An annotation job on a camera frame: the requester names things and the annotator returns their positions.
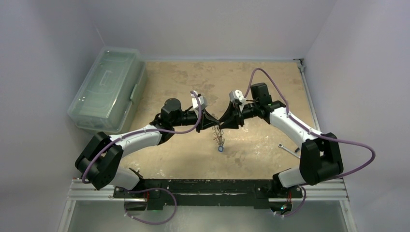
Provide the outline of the large keyring with keys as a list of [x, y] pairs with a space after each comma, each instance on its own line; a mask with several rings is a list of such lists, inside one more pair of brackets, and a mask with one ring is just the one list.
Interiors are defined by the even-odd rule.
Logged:
[[213, 134], [214, 134], [214, 140], [216, 141], [218, 146], [224, 146], [225, 144], [225, 138], [223, 137], [223, 130], [218, 127], [212, 127]]

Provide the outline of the translucent green plastic storage box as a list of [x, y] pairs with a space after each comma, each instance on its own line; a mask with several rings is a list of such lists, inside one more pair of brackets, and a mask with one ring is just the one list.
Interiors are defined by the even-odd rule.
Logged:
[[137, 49], [103, 47], [68, 108], [75, 125], [90, 133], [127, 132], [147, 83]]

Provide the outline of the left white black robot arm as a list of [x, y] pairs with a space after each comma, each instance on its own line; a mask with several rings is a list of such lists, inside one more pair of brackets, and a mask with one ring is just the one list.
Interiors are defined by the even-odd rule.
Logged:
[[125, 189], [133, 198], [140, 197], [144, 193], [143, 177], [135, 170], [120, 168], [125, 156], [167, 142], [177, 134], [175, 127], [191, 126], [187, 132], [200, 132], [219, 125], [206, 111], [204, 98], [192, 100], [193, 105], [183, 111], [178, 99], [167, 99], [154, 120], [139, 130], [118, 135], [95, 134], [75, 162], [82, 182], [97, 190], [113, 185]]

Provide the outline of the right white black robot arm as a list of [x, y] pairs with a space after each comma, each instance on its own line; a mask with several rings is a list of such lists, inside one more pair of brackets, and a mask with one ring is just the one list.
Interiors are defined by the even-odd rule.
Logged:
[[300, 149], [299, 165], [274, 174], [271, 190], [279, 197], [291, 187], [315, 185], [343, 172], [340, 148], [332, 133], [322, 134], [294, 117], [281, 101], [272, 101], [265, 83], [250, 87], [252, 101], [248, 102], [240, 90], [230, 92], [230, 103], [220, 119], [220, 129], [238, 129], [245, 119], [259, 117], [282, 131]]

